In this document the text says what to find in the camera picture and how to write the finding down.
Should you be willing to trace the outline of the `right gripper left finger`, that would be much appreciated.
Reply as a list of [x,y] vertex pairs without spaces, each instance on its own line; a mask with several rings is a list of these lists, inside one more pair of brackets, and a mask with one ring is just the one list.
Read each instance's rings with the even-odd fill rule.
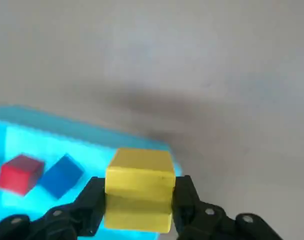
[[93,176],[76,199],[31,220],[13,214],[0,220],[0,240],[76,240],[93,237],[106,209],[105,179]]

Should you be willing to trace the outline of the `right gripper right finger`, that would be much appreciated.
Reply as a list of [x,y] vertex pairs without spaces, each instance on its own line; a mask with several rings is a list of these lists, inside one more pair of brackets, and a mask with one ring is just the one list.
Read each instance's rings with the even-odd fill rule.
[[200,200],[189,175],[178,176],[172,195],[172,218],[178,240],[282,240],[260,216],[225,210]]

